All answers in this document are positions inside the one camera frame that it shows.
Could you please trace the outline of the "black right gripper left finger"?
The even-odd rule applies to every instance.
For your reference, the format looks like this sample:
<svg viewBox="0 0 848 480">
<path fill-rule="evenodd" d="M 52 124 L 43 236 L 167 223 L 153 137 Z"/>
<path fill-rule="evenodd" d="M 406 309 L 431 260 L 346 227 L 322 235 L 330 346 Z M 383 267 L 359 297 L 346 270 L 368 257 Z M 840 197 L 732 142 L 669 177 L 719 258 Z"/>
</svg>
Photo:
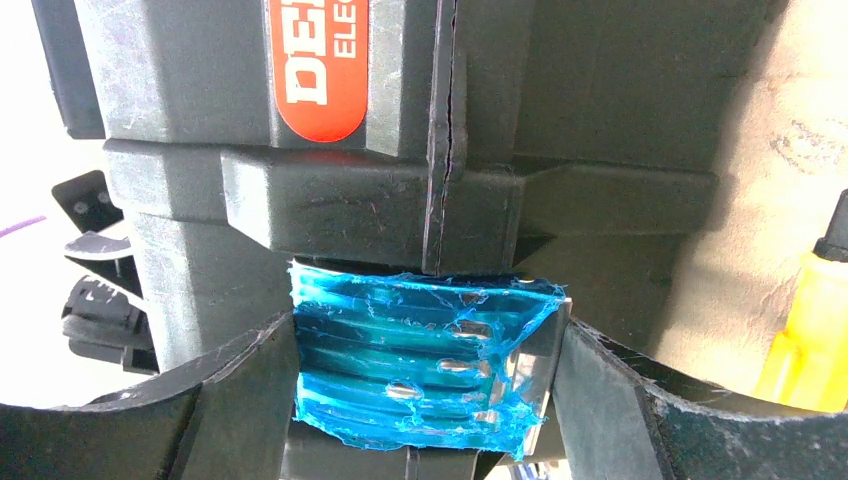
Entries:
<svg viewBox="0 0 848 480">
<path fill-rule="evenodd" d="M 298 376 L 280 313 L 80 407 L 1 407 L 4 479 L 276 479 Z"/>
</svg>

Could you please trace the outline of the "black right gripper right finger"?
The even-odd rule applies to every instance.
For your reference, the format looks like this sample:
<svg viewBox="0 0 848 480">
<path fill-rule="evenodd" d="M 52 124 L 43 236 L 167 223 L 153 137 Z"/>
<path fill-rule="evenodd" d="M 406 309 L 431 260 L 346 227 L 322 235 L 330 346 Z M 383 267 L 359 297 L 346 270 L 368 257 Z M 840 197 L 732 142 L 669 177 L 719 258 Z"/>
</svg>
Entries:
<svg viewBox="0 0 848 480">
<path fill-rule="evenodd" d="M 575 479 L 844 479 L 847 415 L 758 400 L 572 319 L 553 383 Z"/>
</svg>

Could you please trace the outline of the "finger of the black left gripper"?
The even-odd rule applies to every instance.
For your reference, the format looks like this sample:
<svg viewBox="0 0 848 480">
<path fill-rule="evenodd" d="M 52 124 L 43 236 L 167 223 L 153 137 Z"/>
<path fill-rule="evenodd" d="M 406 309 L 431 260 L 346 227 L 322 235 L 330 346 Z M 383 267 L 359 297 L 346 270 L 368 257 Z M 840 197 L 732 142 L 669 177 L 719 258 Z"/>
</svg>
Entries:
<svg viewBox="0 0 848 480">
<path fill-rule="evenodd" d="M 55 185 L 51 194 L 81 236 L 64 257 L 85 270 L 61 313 L 62 333 L 77 356 L 145 375 L 159 372 L 139 275 L 128 238 L 103 232 L 124 219 L 109 196 L 105 175 L 93 170 Z"/>
</svg>

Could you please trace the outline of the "black plastic toolbox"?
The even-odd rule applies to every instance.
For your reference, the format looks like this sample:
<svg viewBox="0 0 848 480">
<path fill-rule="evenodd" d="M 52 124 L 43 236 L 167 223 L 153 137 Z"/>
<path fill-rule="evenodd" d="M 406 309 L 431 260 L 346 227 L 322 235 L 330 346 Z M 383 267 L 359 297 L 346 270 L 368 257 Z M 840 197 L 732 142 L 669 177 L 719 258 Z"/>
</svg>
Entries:
<svg viewBox="0 0 848 480">
<path fill-rule="evenodd" d="M 278 478 L 564 443 L 570 320 L 648 357 L 779 1 L 37 1 L 159 372 L 290 312 Z"/>
</svg>

